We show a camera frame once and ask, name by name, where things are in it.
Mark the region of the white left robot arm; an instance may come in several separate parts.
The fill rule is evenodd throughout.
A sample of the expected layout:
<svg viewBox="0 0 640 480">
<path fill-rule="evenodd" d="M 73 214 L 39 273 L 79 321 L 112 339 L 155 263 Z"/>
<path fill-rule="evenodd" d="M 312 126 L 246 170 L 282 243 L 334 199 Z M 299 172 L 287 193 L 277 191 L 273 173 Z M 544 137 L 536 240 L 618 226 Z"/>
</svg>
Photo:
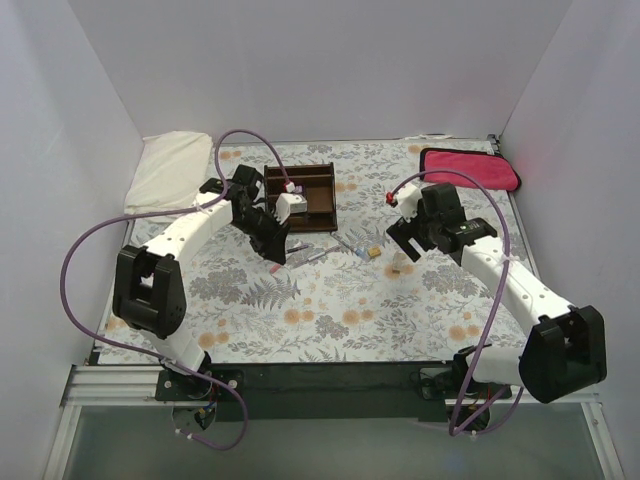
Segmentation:
<svg viewBox="0 0 640 480">
<path fill-rule="evenodd" d="M 288 181 L 270 211 L 258 197 L 264 183 L 262 174 L 246 165 L 237 167 L 228 183 L 211 178 L 200 187 L 193 212 L 179 216 L 143 246 L 127 245 L 118 254 L 113 314 L 141 332 L 165 364 L 180 373 L 178 387 L 190 399 L 205 398 L 213 377 L 202 368 L 206 352 L 184 323 L 181 266 L 228 225 L 247 235 L 262 259 L 283 265 L 289 216 L 304 211 L 306 200 Z"/>
</svg>

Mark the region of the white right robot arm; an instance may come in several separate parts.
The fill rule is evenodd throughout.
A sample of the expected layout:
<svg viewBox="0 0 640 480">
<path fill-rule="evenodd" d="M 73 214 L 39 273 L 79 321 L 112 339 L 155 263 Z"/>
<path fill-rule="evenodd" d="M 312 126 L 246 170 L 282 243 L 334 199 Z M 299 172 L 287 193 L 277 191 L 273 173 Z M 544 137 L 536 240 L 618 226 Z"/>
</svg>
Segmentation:
<svg viewBox="0 0 640 480">
<path fill-rule="evenodd" d="M 386 196 L 400 217 L 387 230 L 417 261 L 438 250 L 472 274 L 512 315 L 523 347 L 468 347 L 455 354 L 454 389 L 475 397 L 488 384 L 526 389 L 548 404 L 600 383 L 607 376 L 604 318 L 554 293 L 519 260 L 506 254 L 507 237 L 484 219 L 469 219 L 454 185 L 407 184 Z"/>
</svg>

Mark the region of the blue correction pen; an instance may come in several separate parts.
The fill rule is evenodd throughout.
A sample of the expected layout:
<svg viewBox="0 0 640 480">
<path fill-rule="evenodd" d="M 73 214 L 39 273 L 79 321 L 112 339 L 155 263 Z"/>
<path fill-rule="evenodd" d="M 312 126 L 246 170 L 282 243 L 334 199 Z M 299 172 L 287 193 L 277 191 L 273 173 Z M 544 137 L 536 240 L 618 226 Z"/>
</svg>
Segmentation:
<svg viewBox="0 0 640 480">
<path fill-rule="evenodd" d="M 364 260 L 368 260 L 369 259 L 369 255 L 368 255 L 368 253 L 367 253 L 367 251 L 365 249 L 357 246 L 353 242 L 350 242 L 350 241 L 346 240 L 341 235 L 339 235 L 337 232 L 331 232 L 330 236 L 333 239 L 335 239 L 340 245 L 345 247 L 347 250 L 349 250 L 351 253 L 353 253 L 354 255 L 358 256 L 359 258 L 364 259 Z"/>
</svg>

